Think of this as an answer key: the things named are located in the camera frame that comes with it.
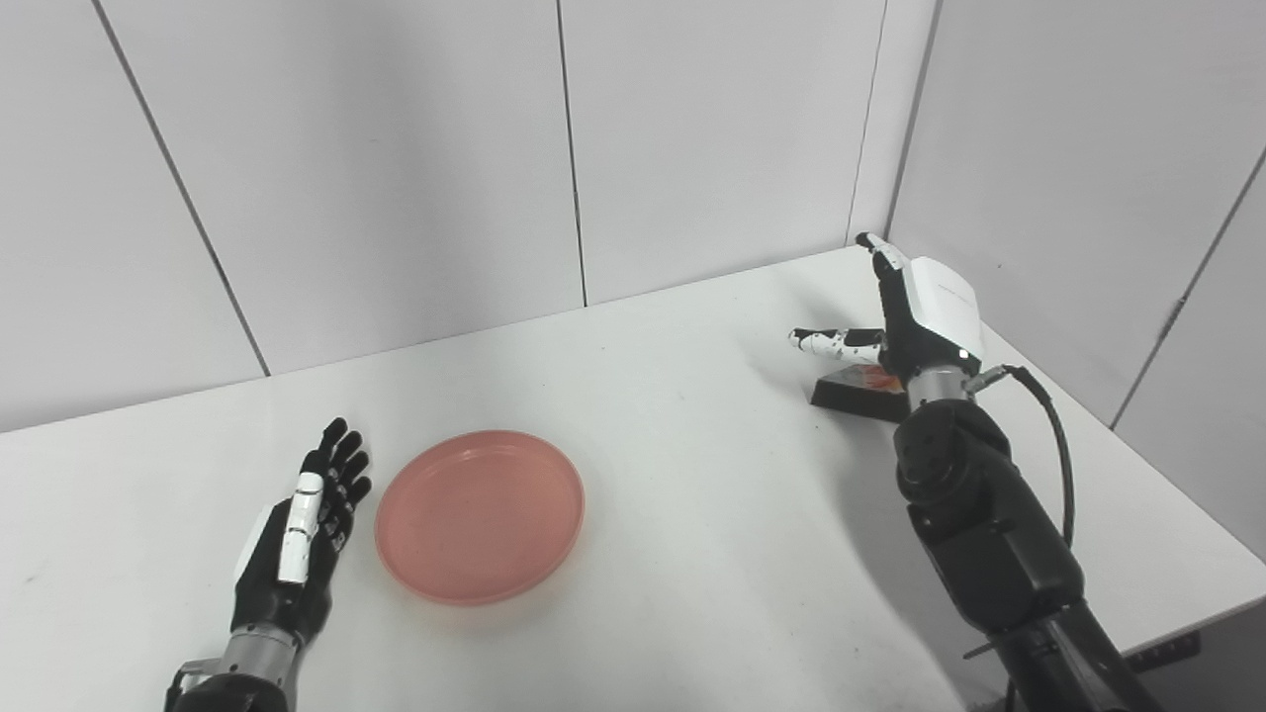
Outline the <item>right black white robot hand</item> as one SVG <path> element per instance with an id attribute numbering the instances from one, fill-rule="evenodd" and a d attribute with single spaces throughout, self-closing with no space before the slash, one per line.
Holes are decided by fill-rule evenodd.
<path id="1" fill-rule="evenodd" d="M 856 234 L 856 243 L 871 256 L 882 327 L 795 328 L 787 342 L 849 366 L 880 369 L 903 384 L 931 367 L 977 378 L 984 327 L 975 289 L 950 266 L 927 256 L 909 258 L 872 231 Z"/>

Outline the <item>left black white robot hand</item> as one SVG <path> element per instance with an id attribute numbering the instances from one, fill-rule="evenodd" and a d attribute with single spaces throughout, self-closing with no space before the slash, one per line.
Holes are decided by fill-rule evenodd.
<path id="1" fill-rule="evenodd" d="M 311 644 L 333 607 L 330 582 L 357 505 L 372 489 L 363 437 L 342 416 L 322 432 L 298 485 L 268 512 L 234 587 L 230 630 L 267 626 Z"/>

